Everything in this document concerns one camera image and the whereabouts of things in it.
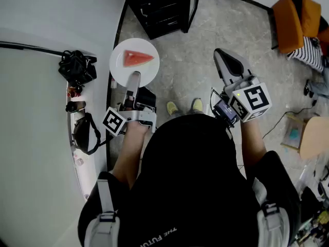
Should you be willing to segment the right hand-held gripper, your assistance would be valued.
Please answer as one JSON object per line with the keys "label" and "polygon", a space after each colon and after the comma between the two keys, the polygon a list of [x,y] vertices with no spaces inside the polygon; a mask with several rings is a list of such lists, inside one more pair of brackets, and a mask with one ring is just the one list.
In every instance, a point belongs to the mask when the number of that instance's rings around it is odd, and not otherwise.
{"label": "right hand-held gripper", "polygon": [[245,58],[224,48],[216,48],[213,58],[229,97],[228,105],[241,122],[258,118],[272,107],[266,84],[251,75],[251,66]]}

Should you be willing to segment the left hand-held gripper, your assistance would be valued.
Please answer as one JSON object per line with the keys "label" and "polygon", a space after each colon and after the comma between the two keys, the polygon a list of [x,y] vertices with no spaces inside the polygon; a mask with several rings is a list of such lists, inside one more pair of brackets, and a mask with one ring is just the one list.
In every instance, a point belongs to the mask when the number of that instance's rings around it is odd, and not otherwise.
{"label": "left hand-held gripper", "polygon": [[127,82],[125,105],[134,105],[138,94],[137,109],[124,110],[123,103],[109,107],[103,119],[103,125],[113,136],[123,133],[126,124],[137,121],[143,126],[156,131],[156,95],[145,86],[140,87],[141,73],[133,72]]}

